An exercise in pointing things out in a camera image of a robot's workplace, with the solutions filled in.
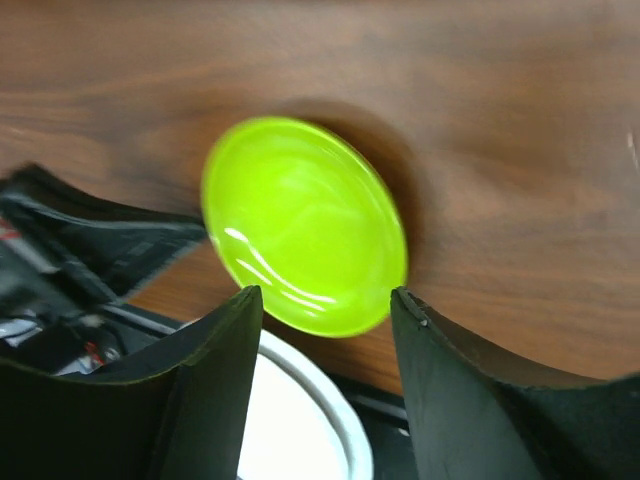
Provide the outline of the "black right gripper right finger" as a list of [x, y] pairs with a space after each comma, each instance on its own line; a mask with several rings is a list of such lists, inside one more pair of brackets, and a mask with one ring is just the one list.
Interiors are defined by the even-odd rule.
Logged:
[[597, 380], [506, 350], [405, 288], [391, 320], [423, 479], [635, 479], [639, 377]]

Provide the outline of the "lime green plate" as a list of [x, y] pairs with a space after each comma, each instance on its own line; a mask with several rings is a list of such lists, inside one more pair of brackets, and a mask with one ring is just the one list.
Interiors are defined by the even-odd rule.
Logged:
[[365, 157], [315, 124], [256, 117], [212, 146], [201, 177], [203, 220], [240, 287], [296, 330], [357, 336], [389, 314], [408, 246], [393, 197]]

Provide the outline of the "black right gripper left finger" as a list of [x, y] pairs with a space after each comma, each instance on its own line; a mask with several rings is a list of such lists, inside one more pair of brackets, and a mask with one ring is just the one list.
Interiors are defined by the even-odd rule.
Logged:
[[248, 287], [89, 375], [1, 361], [5, 479], [232, 479], [262, 327]]

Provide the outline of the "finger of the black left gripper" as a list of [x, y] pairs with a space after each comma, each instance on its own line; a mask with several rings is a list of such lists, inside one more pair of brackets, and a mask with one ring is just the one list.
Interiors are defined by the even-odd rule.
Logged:
[[89, 195], [39, 165], [1, 181], [1, 215], [91, 300], [127, 300], [207, 238], [199, 217]]

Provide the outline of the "white scalloped deep plate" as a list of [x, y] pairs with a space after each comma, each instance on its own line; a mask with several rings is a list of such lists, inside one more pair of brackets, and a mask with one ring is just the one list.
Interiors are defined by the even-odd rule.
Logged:
[[374, 477], [354, 408], [299, 350], [261, 332], [237, 469], [239, 479]]

